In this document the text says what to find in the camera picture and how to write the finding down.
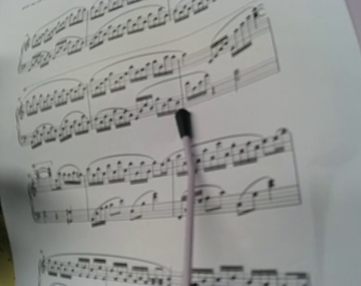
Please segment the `yellow sheet music page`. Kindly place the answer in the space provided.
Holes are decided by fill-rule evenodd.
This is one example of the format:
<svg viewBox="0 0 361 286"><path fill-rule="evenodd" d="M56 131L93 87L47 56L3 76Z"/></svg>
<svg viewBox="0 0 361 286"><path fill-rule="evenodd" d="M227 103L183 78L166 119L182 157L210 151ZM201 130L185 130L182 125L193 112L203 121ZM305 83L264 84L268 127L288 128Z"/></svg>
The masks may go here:
<svg viewBox="0 0 361 286"><path fill-rule="evenodd" d="M15 285L13 255L2 213L0 213L0 286L1 285Z"/></svg>

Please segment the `white perforated music stand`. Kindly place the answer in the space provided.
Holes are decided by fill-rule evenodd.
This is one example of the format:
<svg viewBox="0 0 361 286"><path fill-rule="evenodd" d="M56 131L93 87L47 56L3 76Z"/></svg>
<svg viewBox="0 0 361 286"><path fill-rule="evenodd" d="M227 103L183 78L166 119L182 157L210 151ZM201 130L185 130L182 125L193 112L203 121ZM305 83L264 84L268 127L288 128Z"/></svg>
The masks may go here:
<svg viewBox="0 0 361 286"><path fill-rule="evenodd" d="M209 128L284 122L270 139L244 149L257 159L290 149L298 213L259 219L229 231L194 235L195 160L182 142L188 166L183 280L191 283L198 246L210 257L245 247L250 259L276 258L292 266L280 275L256 269L245 285L361 285L361 55L344 1L269 1L281 77L257 89L253 100L217 109Z"/></svg>

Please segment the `white sheet music page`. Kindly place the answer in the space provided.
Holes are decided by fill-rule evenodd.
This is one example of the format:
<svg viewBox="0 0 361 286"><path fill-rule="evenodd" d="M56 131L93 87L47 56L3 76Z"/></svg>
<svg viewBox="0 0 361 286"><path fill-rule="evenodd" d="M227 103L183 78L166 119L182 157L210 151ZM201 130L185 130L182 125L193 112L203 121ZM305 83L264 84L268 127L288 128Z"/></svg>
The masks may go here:
<svg viewBox="0 0 361 286"><path fill-rule="evenodd" d="M17 285L361 285L344 1L0 1Z"/></svg>

